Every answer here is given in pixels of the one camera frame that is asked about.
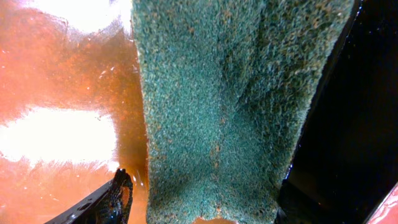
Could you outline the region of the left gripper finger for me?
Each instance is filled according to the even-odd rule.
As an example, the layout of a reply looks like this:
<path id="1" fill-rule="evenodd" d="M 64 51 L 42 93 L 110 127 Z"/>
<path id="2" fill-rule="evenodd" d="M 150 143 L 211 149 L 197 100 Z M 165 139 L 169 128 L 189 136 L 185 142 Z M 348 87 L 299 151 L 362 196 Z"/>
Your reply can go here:
<path id="1" fill-rule="evenodd" d="M 125 169 L 109 182 L 45 224 L 127 224 L 133 183 Z"/>

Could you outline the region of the green yellow sponge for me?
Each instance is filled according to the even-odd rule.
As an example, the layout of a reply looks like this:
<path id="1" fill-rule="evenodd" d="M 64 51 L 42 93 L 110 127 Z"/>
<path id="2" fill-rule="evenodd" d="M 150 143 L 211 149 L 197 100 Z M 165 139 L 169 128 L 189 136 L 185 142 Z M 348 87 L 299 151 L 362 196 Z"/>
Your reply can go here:
<path id="1" fill-rule="evenodd" d="M 147 223 L 272 223 L 353 1 L 132 4 L 148 138 Z"/>

